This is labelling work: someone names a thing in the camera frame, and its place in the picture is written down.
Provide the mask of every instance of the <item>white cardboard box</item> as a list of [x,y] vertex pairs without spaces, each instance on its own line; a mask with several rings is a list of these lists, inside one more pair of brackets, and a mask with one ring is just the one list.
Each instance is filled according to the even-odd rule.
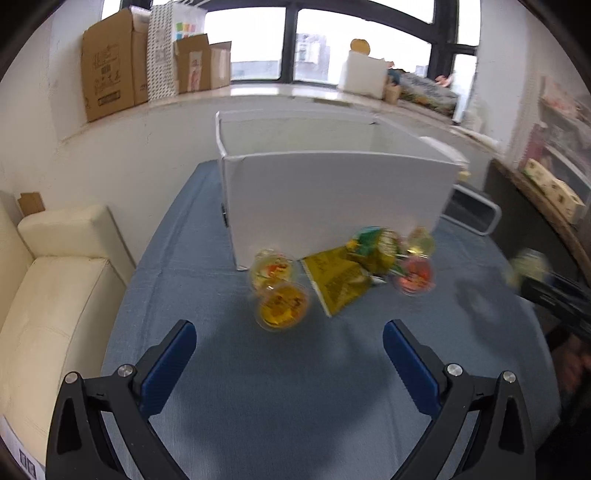
[[367,226],[432,230],[461,165],[370,113],[218,112],[217,144],[236,266],[260,250],[296,258]]

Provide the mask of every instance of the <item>green snack bag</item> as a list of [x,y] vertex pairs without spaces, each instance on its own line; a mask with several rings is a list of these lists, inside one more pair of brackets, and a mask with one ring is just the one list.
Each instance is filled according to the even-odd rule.
[[348,258],[373,275],[385,275],[400,251],[398,234],[387,228],[368,227],[347,242]]

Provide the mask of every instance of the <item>window sill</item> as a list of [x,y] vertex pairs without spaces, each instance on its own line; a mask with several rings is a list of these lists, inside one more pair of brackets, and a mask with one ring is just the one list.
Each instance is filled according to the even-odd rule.
[[290,99],[303,99],[314,103],[344,106],[375,113],[395,113],[405,115],[439,128],[447,129],[447,127],[453,125],[452,119],[411,102],[399,100],[398,105],[390,105],[381,100],[341,92],[333,86],[287,85],[284,83],[238,83],[216,90],[184,93],[182,95],[144,103],[106,116],[95,122],[86,123],[73,135],[63,139],[63,141],[67,142],[73,137],[77,137],[88,130],[103,125],[105,122],[112,122],[117,119],[129,118],[132,116],[142,116],[151,111],[157,111],[164,108],[238,97],[284,97]]

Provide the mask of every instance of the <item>blue tablecloth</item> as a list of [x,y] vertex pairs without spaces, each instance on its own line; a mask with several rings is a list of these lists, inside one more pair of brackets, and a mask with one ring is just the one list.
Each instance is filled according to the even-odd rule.
[[[553,428],[559,400],[550,355],[533,310],[505,286],[506,260],[489,238],[442,220],[437,286],[428,295],[375,287],[332,319],[316,303],[297,328],[269,333],[252,318],[221,202],[216,163],[199,165],[139,263],[103,365],[111,374],[135,362],[178,319],[195,324],[197,349],[150,420],[189,478],[390,478],[429,423],[383,350],[393,318],[443,362],[475,375],[514,371],[534,440]],[[441,478],[453,473],[474,421],[470,414]],[[128,475],[139,478],[112,420],[108,428]]]

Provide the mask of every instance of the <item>sofa cushion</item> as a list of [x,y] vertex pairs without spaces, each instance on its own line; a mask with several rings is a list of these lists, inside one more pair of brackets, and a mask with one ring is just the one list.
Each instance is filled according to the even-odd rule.
[[108,258],[127,285],[135,264],[105,205],[46,210],[25,217],[18,231],[33,256]]
[[33,257],[0,205],[0,330]]
[[106,259],[41,257],[27,271],[0,331],[0,414],[45,465],[64,375],[100,376],[125,286]]

